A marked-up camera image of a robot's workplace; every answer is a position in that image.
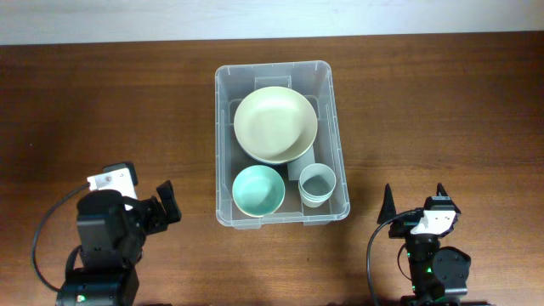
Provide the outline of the mint green plastic cup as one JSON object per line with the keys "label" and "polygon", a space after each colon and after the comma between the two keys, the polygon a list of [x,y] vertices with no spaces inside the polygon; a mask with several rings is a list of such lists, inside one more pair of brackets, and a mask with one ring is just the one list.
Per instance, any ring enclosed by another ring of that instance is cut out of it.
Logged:
{"label": "mint green plastic cup", "polygon": [[328,199],[331,197],[336,185],[329,184],[321,177],[310,178],[304,182],[300,181],[299,192],[303,197],[310,199]]}

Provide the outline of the grey plastic cup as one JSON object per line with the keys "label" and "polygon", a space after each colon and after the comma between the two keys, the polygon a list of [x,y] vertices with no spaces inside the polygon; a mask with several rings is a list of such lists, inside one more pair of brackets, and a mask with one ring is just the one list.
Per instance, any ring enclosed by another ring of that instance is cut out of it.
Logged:
{"label": "grey plastic cup", "polygon": [[326,198],[336,188],[337,176],[326,164],[308,165],[299,176],[299,187],[303,194],[314,198]]}

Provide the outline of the light blue small bowl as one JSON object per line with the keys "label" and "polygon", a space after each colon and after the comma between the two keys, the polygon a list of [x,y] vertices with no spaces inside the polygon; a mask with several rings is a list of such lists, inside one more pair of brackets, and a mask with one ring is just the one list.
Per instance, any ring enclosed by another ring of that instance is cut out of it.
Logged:
{"label": "light blue small bowl", "polygon": [[275,213],[286,196],[282,177],[272,168],[254,165],[235,177],[232,185],[235,205],[246,215],[261,218]]}

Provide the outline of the cream plate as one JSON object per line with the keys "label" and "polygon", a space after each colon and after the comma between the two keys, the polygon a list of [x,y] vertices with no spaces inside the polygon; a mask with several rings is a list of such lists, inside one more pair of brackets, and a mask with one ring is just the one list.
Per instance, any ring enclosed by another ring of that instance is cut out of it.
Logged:
{"label": "cream plate", "polygon": [[240,146],[311,145],[318,133],[318,118],[309,100],[297,91],[266,87],[241,101],[233,127]]}

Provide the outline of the cream plastic cup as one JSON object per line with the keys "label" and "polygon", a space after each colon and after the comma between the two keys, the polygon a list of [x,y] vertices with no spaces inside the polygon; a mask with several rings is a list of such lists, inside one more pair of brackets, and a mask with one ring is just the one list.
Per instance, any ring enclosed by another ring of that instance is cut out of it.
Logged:
{"label": "cream plastic cup", "polygon": [[301,201],[306,207],[317,208],[326,202],[326,199],[310,199],[302,196]]}

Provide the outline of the yellow small bowl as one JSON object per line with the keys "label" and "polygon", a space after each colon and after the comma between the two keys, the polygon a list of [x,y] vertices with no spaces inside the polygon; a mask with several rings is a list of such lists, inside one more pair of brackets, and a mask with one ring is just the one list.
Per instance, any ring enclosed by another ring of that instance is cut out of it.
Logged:
{"label": "yellow small bowl", "polygon": [[246,187],[234,195],[236,206],[246,215],[260,218],[274,213],[285,197],[283,189],[268,187]]}

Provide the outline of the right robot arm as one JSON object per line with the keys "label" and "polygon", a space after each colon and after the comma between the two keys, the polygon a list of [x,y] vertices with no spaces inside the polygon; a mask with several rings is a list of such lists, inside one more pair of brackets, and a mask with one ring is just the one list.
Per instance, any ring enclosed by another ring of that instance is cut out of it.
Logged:
{"label": "right robot arm", "polygon": [[389,227],[388,237],[403,239],[413,294],[403,296],[403,305],[458,305],[468,293],[471,258],[453,246],[441,246],[440,239],[453,231],[460,209],[442,184],[436,195],[411,211],[397,213],[391,188],[384,189],[377,223]]}

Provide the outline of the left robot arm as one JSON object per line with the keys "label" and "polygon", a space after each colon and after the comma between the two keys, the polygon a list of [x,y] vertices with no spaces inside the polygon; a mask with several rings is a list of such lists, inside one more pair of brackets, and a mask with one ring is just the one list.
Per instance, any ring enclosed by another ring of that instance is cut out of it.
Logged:
{"label": "left robot arm", "polygon": [[139,288],[135,269],[146,237],[181,219],[172,183],[158,196],[136,200],[117,190],[97,190],[77,203],[81,239],[69,255],[57,305],[131,305]]}

